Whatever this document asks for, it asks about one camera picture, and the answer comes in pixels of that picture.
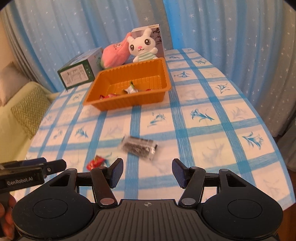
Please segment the person's left hand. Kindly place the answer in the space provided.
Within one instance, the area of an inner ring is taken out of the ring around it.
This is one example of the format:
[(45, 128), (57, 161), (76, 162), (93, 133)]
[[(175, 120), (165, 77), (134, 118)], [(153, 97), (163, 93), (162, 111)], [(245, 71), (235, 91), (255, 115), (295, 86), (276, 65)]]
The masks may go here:
[(15, 236), (15, 227), (12, 220), (12, 208), (15, 206), (15, 198), (9, 194), (8, 207), (4, 208), (1, 204), (1, 229), (3, 232), (3, 238), (7, 240), (13, 240)]

